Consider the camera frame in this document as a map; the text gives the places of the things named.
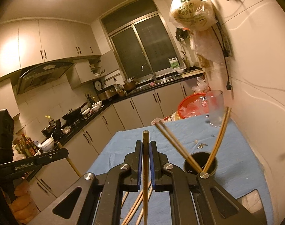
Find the person left hand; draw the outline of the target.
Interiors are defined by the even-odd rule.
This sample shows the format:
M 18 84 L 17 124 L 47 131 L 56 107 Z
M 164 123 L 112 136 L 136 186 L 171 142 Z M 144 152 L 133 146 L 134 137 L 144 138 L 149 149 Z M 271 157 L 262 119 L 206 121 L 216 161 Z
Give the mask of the person left hand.
M 15 219 L 21 224 L 28 224 L 38 214 L 29 188 L 29 182 L 23 180 L 14 190 L 16 199 L 9 205 Z

